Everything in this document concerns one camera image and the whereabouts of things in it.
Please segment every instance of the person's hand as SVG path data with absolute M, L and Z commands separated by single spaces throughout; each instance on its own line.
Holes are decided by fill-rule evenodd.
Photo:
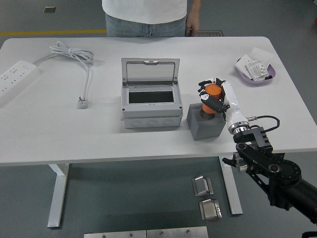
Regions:
M 200 1 L 194 2 L 186 18 L 185 36 L 196 36 L 199 30 Z

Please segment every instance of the electrical plug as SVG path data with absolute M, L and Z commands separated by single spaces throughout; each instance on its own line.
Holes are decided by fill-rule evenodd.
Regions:
M 86 100 L 85 98 L 79 97 L 78 100 L 78 109 L 86 109 L 89 106 L 89 101 Z

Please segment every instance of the gray block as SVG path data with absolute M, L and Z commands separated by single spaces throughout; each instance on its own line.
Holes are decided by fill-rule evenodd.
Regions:
M 189 105 L 187 114 L 187 123 L 194 140 L 220 136 L 226 121 L 222 114 L 215 113 L 214 119 L 207 120 L 200 116 L 199 111 L 202 109 L 203 103 Z

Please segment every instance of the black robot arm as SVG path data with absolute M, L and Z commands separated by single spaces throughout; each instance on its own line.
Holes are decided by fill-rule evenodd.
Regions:
M 237 152 L 233 160 L 224 158 L 224 163 L 248 173 L 267 194 L 271 206 L 285 210 L 295 207 L 316 224 L 317 188 L 302 179 L 297 164 L 284 160 L 284 154 L 272 153 L 263 127 L 241 131 L 233 139 L 237 143 Z M 268 178 L 268 184 L 259 178 L 259 174 Z

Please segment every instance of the gray electrical box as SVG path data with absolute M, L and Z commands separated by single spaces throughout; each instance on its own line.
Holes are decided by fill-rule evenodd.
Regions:
M 122 60 L 121 120 L 125 128 L 179 126 L 183 105 L 179 59 Z

